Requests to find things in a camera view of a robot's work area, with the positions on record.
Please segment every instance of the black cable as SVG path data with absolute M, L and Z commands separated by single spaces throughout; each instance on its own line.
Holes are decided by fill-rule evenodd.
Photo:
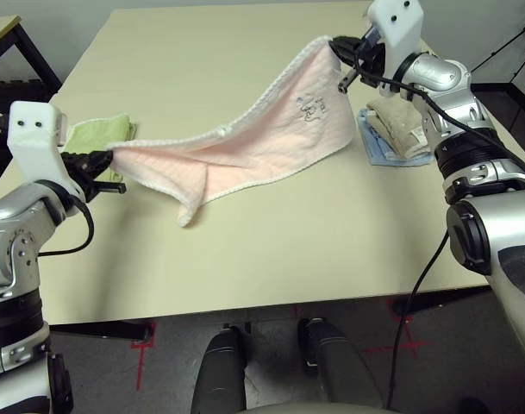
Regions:
M 93 225 L 93 218 L 91 217 L 90 210 L 88 209 L 88 206 L 83 203 L 80 198 L 71 195 L 72 202 L 76 206 L 77 209 L 79 209 L 82 214 L 84 214 L 84 218 L 86 219 L 86 222 L 88 223 L 88 237 L 86 238 L 85 242 L 82 243 L 77 248 L 70 248 L 68 250 L 55 250 L 53 252 L 40 252 L 38 253 L 38 256 L 56 256 L 59 254 L 70 254 L 70 253 L 76 253 L 83 248 L 86 248 L 91 240 L 93 239 L 93 232 L 94 232 L 94 225 Z
M 448 240 L 448 232 L 444 234 L 444 237 L 442 237 L 441 244 L 436 249 L 436 252 L 434 252 L 433 257 L 431 257 L 431 260 L 428 261 L 427 265 L 423 269 L 421 276 L 419 276 L 419 279 L 416 281 L 416 285 L 414 286 L 413 291 L 411 291 L 411 294 L 408 296 L 406 305 L 403 308 L 402 317 L 400 318 L 400 322 L 398 323 L 397 336 L 394 339 L 394 347 L 392 348 L 391 376 L 389 378 L 389 397 L 386 400 L 386 406 L 385 406 L 386 410 L 391 409 L 392 396 L 394 395 L 394 389 L 396 387 L 398 347 L 400 346 L 400 337 L 402 336 L 402 328 L 404 324 L 406 323 L 406 319 L 408 318 L 408 315 L 409 315 L 409 308 L 411 307 L 411 303 L 413 302 L 413 299 L 415 295 L 417 294 L 417 290 L 419 289 L 419 286 L 423 282 L 423 279 L 425 279 L 425 276 L 427 276 L 428 271 L 433 266 L 436 259 L 438 259 L 438 256 L 441 254 L 441 251 L 446 245 L 447 240 Z
M 382 76 L 374 75 L 373 73 L 364 71 L 359 64 L 359 56 L 357 53 L 354 54 L 354 67 L 356 68 L 356 72 L 358 72 L 358 74 L 364 78 L 372 79 L 376 82 L 382 82 L 388 85 L 394 85 L 398 88 L 405 89 L 406 91 L 409 91 L 413 93 L 414 95 L 421 97 L 428 106 L 430 106 L 437 114 L 442 116 L 442 118 L 444 118 L 446 121 L 450 122 L 452 125 L 455 125 L 459 129 L 463 129 L 465 132 L 472 134 L 473 136 L 476 136 L 480 138 L 481 140 L 486 141 L 488 144 L 492 145 L 493 147 L 498 148 L 499 150 L 503 152 L 505 158 L 511 158 L 525 172 L 525 162 L 521 160 L 517 155 L 513 154 L 506 147 L 504 147 L 497 141 L 493 140 L 489 136 L 481 134 L 476 129 L 473 129 L 465 125 L 464 123 L 458 121 L 457 119 L 452 118 L 450 115 L 446 113 L 446 111 L 444 111 L 440 106 L 438 106 L 438 104 L 436 104 L 433 101 L 433 99 L 431 99 L 425 91 L 422 91 L 421 89 L 417 89 L 414 86 L 406 85 L 402 82 L 398 82 L 393 79 L 383 78 Z

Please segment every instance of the wall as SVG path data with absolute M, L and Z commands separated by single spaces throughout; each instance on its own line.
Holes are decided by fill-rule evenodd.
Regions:
M 472 69 L 525 27 L 525 0 L 420 0 L 422 37 L 441 56 Z M 473 74 L 473 82 L 509 82 L 525 60 L 525 34 Z M 513 83 L 525 92 L 525 66 Z
M 420 1 L 425 10 L 423 38 L 441 56 L 464 62 L 469 68 L 473 68 L 525 26 L 525 0 Z M 20 15 L 22 26 L 54 71 L 64 79 L 112 9 L 226 3 L 276 1 L 0 0 L 0 16 Z M 474 81 L 507 82 L 524 59 L 525 35 L 476 71 Z M 34 72 L 17 51 L 10 50 L 0 60 L 1 80 L 32 77 Z M 525 91 L 525 71 L 514 83 Z

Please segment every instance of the green towel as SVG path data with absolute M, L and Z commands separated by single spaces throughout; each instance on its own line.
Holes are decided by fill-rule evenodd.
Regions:
M 64 151 L 69 154 L 103 151 L 111 142 L 133 140 L 135 130 L 135 124 L 130 122 L 130 117 L 126 114 L 77 123 L 69 128 Z M 120 183 L 122 175 L 107 169 L 96 180 Z

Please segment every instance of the folded towel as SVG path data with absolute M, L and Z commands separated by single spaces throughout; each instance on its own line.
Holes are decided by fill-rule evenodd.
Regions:
M 430 153 L 421 115 L 399 96 L 381 97 L 367 104 L 367 121 L 400 157 L 409 160 Z
M 395 153 L 389 143 L 377 133 L 366 119 L 368 109 L 364 108 L 358 114 L 358 126 L 366 147 L 367 156 L 374 166 L 423 166 L 433 159 L 429 152 L 417 155 L 409 160 Z
M 96 118 L 72 125 L 63 151 L 70 154 L 88 154 L 103 151 L 111 142 L 134 139 L 136 126 L 126 114 L 112 118 Z M 102 172 L 98 181 L 121 182 L 122 176 L 110 169 Z

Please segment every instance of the red tape mark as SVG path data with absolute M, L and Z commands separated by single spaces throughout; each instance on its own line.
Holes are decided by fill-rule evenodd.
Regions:
M 394 304 L 394 298 L 387 298 L 386 303 L 389 307 L 389 312 L 391 314 L 391 318 L 394 322 L 400 322 L 401 317 L 399 317 L 394 310 L 392 309 L 392 304 Z M 399 348 L 408 348 L 411 350 L 411 354 L 413 355 L 414 359 L 417 359 L 417 348 L 421 347 L 422 345 L 426 344 L 426 342 L 414 342 L 414 339 L 411 335 L 411 330 L 409 329 L 409 323 L 413 321 L 414 317 L 412 315 L 408 315 L 406 317 L 406 323 L 403 326 L 403 330 L 406 332 L 406 337 L 408 338 L 408 343 L 406 344 L 400 344 Z M 392 349 L 392 347 L 381 347 L 380 349 L 386 351 Z
M 147 325 L 151 327 L 151 338 L 148 342 L 132 342 L 131 348 L 132 349 L 139 349 L 140 350 L 140 360 L 138 362 L 138 376 L 137 380 L 135 381 L 135 390 L 139 391 L 141 389 L 141 375 L 143 373 L 143 357 L 145 356 L 145 350 L 146 348 L 152 348 L 155 346 L 155 330 L 157 328 L 157 323 L 150 322 Z

